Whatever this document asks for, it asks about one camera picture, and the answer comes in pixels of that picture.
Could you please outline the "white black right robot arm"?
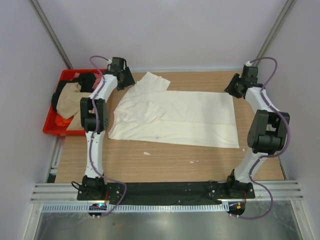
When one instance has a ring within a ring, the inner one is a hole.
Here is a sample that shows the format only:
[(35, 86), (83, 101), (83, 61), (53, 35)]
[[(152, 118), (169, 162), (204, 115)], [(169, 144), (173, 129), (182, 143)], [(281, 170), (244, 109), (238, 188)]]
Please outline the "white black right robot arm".
[(290, 115), (281, 112), (258, 83), (258, 68), (249, 62), (236, 73), (224, 90), (245, 99), (255, 112), (247, 134), (248, 150), (241, 163), (227, 177), (225, 192), (231, 198), (253, 196), (253, 178), (266, 158), (277, 156), (289, 141)]

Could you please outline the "white t-shirt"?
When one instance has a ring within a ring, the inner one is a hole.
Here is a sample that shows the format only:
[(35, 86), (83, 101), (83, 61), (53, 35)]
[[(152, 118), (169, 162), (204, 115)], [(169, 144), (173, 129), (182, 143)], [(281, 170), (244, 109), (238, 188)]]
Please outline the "white t-shirt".
[(147, 72), (115, 108), (112, 140), (238, 149), (232, 96), (169, 90), (171, 82)]

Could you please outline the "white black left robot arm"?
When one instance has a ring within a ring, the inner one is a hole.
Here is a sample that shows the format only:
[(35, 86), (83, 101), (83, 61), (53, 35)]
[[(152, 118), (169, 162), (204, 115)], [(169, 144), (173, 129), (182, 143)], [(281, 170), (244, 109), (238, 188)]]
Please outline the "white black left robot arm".
[(103, 141), (109, 124), (107, 101), (114, 90), (133, 86), (135, 80), (122, 57), (113, 57), (104, 71), (98, 70), (101, 80), (88, 97), (80, 100), (80, 123), (87, 142), (87, 163), (77, 199), (101, 200), (107, 194), (102, 154)]

